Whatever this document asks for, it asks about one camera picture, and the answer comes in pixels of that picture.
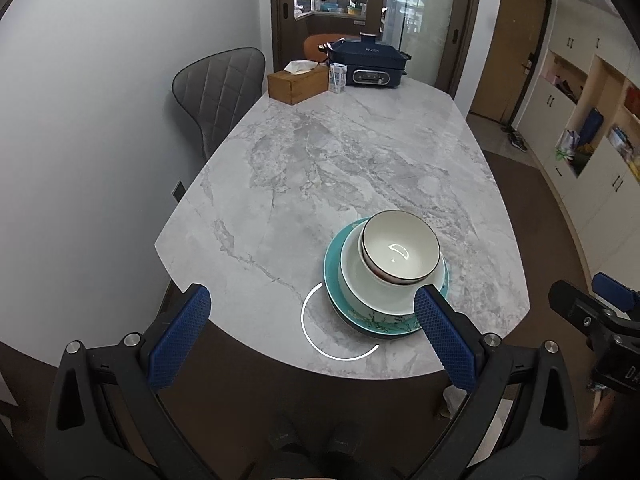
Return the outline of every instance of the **textured blue pad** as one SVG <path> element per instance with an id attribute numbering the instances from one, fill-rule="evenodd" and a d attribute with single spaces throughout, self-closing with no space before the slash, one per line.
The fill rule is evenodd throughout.
<path id="1" fill-rule="evenodd" d="M 184 305 L 149 354 L 147 382 L 153 391 L 171 386 L 209 319 L 211 297 L 201 286 Z"/>
<path id="2" fill-rule="evenodd" d="M 476 387 L 476 361 L 472 351 L 424 287 L 415 293 L 414 309 L 451 382 L 471 393 Z"/>
<path id="3" fill-rule="evenodd" d="M 636 306 L 638 294 L 602 272 L 593 277 L 591 286 L 598 296 L 622 312 L 629 312 Z"/>

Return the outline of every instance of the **electrical outlet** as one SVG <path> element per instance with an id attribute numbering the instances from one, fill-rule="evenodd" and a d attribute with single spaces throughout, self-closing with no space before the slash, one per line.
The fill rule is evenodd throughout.
<path id="1" fill-rule="evenodd" d="M 179 180 L 178 184 L 175 186 L 174 191 L 172 192 L 172 195 L 174 196 L 176 202 L 180 202 L 180 200 L 182 200 L 182 197 L 186 192 L 187 190 L 184 189 L 184 185 L 182 184 L 182 181 Z"/>

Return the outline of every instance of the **floor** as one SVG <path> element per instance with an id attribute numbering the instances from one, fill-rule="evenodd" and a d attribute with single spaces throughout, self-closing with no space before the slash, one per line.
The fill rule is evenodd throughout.
<path id="1" fill-rule="evenodd" d="M 511 333 L 511 344 L 539 346 L 556 341 L 572 377 L 578 416 L 586 420 L 591 395 L 585 390 L 593 355 L 584 337 L 553 313 L 546 300 L 558 279 L 586 289 L 578 255 L 542 174 L 528 165 L 485 152 L 507 206 L 524 264 L 530 313 Z M 14 435 L 37 466 L 44 465 L 44 427 L 55 368 L 0 344 L 0 368 L 28 420 Z M 412 471 L 445 429 L 433 416 L 447 384 L 441 372 L 395 381 L 359 381 L 321 376 L 274 362 L 234 340 L 213 324 L 203 330 L 174 386 L 162 401 L 193 447 L 222 477 L 238 478 L 267 450 L 266 434 L 277 411 L 298 427 L 312 452 L 339 420 L 357 420 L 367 430 L 359 458 Z M 118 412 L 124 413 L 116 399 Z M 146 450 L 124 425 L 140 456 Z"/>
<path id="2" fill-rule="evenodd" d="M 471 113 L 466 117 L 466 123 L 471 128 L 482 150 L 505 156 L 506 158 L 521 162 L 532 168 L 536 167 L 529 153 L 521 152 L 518 148 L 514 148 L 511 145 L 507 134 L 501 130 L 501 124 Z"/>

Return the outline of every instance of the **marble table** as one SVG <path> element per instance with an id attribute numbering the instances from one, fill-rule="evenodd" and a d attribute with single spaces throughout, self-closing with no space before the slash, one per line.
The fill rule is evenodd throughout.
<path id="1" fill-rule="evenodd" d="M 332 376 L 419 376 L 442 370 L 423 332 L 362 335 L 322 287 L 332 237 L 393 208 L 436 231 L 447 299 L 480 332 L 505 336 L 522 320 L 522 261 L 482 151 L 447 94 L 406 77 L 397 89 L 348 87 L 295 106 L 263 96 L 196 177 L 156 250 L 181 290 L 209 289 L 213 323 L 264 355 Z"/>

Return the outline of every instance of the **orange chair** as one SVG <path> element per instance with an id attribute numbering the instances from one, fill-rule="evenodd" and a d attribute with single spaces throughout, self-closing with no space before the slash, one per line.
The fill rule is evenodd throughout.
<path id="1" fill-rule="evenodd" d="M 357 40 L 356 36 L 348 36 L 347 34 L 314 34 L 306 38 L 305 43 L 302 45 L 302 50 L 305 53 L 305 59 L 315 61 L 316 63 L 322 63 L 326 59 L 326 54 L 318 50 L 318 45 L 325 43 L 333 43 L 334 41 L 341 40 L 342 38 L 351 38 Z"/>

